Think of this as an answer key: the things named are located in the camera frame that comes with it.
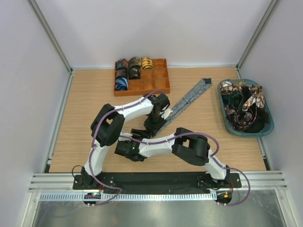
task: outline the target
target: metal frame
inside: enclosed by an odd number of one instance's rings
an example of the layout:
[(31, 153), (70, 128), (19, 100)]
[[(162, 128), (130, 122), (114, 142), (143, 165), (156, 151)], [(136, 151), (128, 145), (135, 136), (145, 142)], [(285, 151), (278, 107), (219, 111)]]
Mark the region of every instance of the metal frame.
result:
[[(57, 115), (55, 128), (53, 131), (52, 139), (49, 145), (49, 152), (48, 152), (48, 159), (46, 164), (50, 164), (52, 160), (52, 155), (54, 152), (54, 148), (56, 145), (57, 137), (59, 134), (59, 129), (62, 122), (62, 117), (66, 105), (66, 101), (69, 95), (69, 91), (71, 88), (71, 83), (73, 79), (73, 69), (71, 68), (70, 64), (68, 63), (60, 45), (58, 44), (54, 34), (52, 33), (45, 17), (43, 16), (39, 6), (37, 5), (36, 0), (27, 0), (30, 6), (32, 7), (34, 13), (36, 14), (39, 22), (41, 23), (42, 27), (44, 28), (47, 36), (49, 37), (50, 42), (53, 44), (55, 50), (58, 52), (61, 60), (63, 61), (64, 65), (66, 66), (67, 70), (70, 72), (70, 76), (68, 78), (66, 89), (62, 98), (62, 103), (60, 110)], [(241, 66), (245, 62), (248, 54), (250, 53), (251, 49), (253, 48), (254, 44), (258, 40), (260, 34), (264, 30), (267, 22), (269, 21), (271, 15), (273, 14), (274, 10), (276, 9), (280, 0), (271, 0), (264, 15), (262, 16), (260, 23), (258, 24), (252, 38), (250, 39), (248, 45), (246, 46), (245, 51), (243, 52), (239, 63), (232, 67), (236, 67), (236, 71), (238, 74), (238, 78), (242, 78), (241, 76)], [(260, 150), (262, 153), (263, 158), (267, 159), (267, 152), (266, 147), (264, 146), (263, 139), (258, 138), (258, 142), (260, 145)], [(276, 190), (277, 197), (279, 198), (280, 207), (282, 209), (282, 213), (284, 215), (285, 221), (288, 226), (297, 226), (295, 221), (293, 211), (290, 206), (290, 202), (288, 200), (289, 192), (287, 189), (287, 185), (283, 178), (281, 171), (251, 171), (251, 172), (244, 172), (248, 179), (250, 180), (251, 189), (252, 190)], [(247, 183), (244, 177), (241, 175), (241, 182), (243, 187), (235, 190), (247, 190)], [(32, 226), (36, 208), (38, 206), (38, 201), (41, 195), (48, 192), (55, 192), (55, 193), (75, 193), (75, 192), (83, 192), (83, 191), (76, 191), (72, 189), (73, 184), (73, 177), (71, 174), (34, 174), (32, 182), (29, 187), (29, 201), (27, 205), (27, 211), (24, 216), (23, 220), (23, 227)]]

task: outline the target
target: reflective floor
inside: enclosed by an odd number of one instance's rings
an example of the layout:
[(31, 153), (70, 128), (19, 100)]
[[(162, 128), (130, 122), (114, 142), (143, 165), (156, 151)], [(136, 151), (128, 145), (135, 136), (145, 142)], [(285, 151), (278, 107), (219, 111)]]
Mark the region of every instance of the reflective floor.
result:
[[(232, 203), (245, 194), (235, 191)], [(276, 193), (269, 190), (252, 191), (245, 203), (235, 207), (223, 207), (214, 201), (113, 202), (94, 208), (83, 204), (39, 202), (33, 226), (286, 227)], [(53, 215), (67, 216), (55, 218)]]

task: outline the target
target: wooden tabletop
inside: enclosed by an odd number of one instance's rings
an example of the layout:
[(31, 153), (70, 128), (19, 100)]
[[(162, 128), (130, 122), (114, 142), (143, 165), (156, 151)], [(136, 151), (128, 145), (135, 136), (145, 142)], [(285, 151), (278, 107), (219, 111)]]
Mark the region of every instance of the wooden tabletop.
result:
[[(67, 100), (53, 160), (51, 173), (71, 172), (75, 165), (84, 165), (90, 151), (90, 125), (106, 103), (112, 106), (135, 101), (140, 96), (114, 97), (113, 70), (78, 70), (75, 72)], [(182, 112), (158, 137), (174, 133), (177, 127), (212, 135), (220, 143), (217, 157), (221, 162), (245, 171), (265, 170), (257, 139), (247, 139), (229, 134), (219, 109), (217, 85), (223, 79), (237, 79), (235, 68), (169, 69), (170, 107), (173, 107), (201, 78), (212, 78), (213, 85)], [(124, 129), (144, 129), (146, 116), (128, 122)], [(213, 150), (215, 143), (209, 140)], [(190, 172), (205, 171), (192, 166), (177, 156), (158, 155), (144, 162), (114, 154), (111, 146), (103, 164), (104, 172)]]

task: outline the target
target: white wall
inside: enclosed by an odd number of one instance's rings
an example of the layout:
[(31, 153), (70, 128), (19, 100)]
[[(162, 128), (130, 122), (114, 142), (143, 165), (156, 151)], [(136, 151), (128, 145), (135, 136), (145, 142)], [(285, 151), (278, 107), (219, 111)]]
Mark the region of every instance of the white wall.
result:
[(0, 225), (19, 226), (68, 72), (25, 0), (0, 1)]
[(37, 0), (72, 67), (236, 65), (269, 0)]
[(265, 137), (274, 169), (281, 169), (303, 216), (303, 1), (282, 0), (241, 72), (264, 86), (275, 129)]

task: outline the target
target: wooden compartment organizer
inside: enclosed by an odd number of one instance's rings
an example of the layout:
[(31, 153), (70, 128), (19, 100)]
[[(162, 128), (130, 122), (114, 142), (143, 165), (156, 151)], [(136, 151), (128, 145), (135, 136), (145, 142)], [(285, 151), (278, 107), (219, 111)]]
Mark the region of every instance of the wooden compartment organizer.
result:
[[(169, 73), (166, 59), (152, 59), (153, 69), (141, 69), (140, 79), (129, 79), (127, 91), (115, 91), (114, 96), (139, 96), (148, 94), (156, 89), (170, 93)], [(117, 62), (115, 62), (114, 81), (116, 79)]]

